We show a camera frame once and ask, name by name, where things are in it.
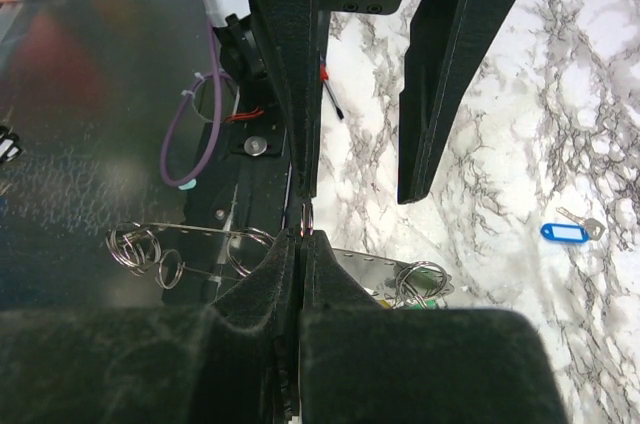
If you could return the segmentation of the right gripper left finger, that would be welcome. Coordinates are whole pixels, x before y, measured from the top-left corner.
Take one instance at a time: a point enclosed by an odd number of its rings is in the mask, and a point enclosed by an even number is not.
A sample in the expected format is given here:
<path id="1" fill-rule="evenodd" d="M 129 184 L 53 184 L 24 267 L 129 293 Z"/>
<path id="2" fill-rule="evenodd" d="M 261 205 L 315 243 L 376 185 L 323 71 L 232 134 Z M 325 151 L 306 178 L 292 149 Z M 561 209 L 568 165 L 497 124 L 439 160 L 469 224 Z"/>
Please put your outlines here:
<path id="1" fill-rule="evenodd" d="M 8 311 L 5 423 L 284 423 L 297 241 L 283 231 L 212 306 Z"/>

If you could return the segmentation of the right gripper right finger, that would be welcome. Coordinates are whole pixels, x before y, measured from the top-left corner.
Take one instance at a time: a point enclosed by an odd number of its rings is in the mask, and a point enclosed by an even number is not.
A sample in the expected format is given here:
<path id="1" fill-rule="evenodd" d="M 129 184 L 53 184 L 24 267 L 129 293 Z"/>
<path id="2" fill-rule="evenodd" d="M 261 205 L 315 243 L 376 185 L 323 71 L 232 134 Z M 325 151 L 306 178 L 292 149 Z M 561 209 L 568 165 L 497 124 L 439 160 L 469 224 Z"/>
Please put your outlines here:
<path id="1" fill-rule="evenodd" d="M 547 353 L 521 314 L 387 310 L 368 295 L 323 299 L 327 236 L 299 242 L 305 272 L 299 390 L 306 423 L 564 423 Z"/>

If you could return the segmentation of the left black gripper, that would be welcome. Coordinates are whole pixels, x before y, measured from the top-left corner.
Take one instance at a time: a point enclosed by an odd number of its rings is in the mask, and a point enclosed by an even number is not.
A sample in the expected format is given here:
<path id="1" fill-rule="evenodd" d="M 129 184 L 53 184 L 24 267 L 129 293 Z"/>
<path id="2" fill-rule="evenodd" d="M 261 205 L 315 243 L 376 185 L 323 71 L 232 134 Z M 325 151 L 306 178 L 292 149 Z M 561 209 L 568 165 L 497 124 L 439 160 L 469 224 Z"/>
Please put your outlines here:
<path id="1" fill-rule="evenodd" d="M 288 128 L 296 192 L 316 195 L 319 11 L 392 14 L 402 0 L 249 0 L 256 39 Z M 426 198 L 462 98 L 515 0 L 421 0 L 399 95 L 397 201 Z"/>

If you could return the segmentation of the key with blue tag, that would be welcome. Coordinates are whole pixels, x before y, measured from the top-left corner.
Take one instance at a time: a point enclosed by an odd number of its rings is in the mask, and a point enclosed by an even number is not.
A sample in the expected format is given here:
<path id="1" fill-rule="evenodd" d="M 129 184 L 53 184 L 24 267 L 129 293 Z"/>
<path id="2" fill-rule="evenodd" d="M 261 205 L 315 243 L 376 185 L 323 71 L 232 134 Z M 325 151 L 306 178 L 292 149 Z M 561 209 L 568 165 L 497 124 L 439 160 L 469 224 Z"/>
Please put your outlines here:
<path id="1" fill-rule="evenodd" d="M 598 241 L 604 235 L 605 226 L 597 219 L 578 216 L 564 207 L 557 207 L 556 211 L 569 219 L 571 224 L 543 224 L 540 234 L 544 239 L 559 243 L 584 244 L 589 241 Z"/>

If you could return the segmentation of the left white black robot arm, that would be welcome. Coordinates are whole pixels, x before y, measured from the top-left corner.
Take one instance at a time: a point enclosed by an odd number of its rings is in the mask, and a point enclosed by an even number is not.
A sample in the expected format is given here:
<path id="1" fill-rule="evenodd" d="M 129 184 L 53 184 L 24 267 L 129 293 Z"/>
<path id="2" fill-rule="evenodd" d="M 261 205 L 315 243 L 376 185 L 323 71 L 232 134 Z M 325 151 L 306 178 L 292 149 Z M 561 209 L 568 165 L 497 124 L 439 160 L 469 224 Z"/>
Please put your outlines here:
<path id="1" fill-rule="evenodd" d="M 402 0 L 203 0 L 222 62 L 252 107 L 287 127 L 297 194 L 316 194 L 320 61 L 333 12 L 390 15 Z M 399 96 L 397 200 L 431 188 L 462 97 L 515 0 L 421 0 Z"/>

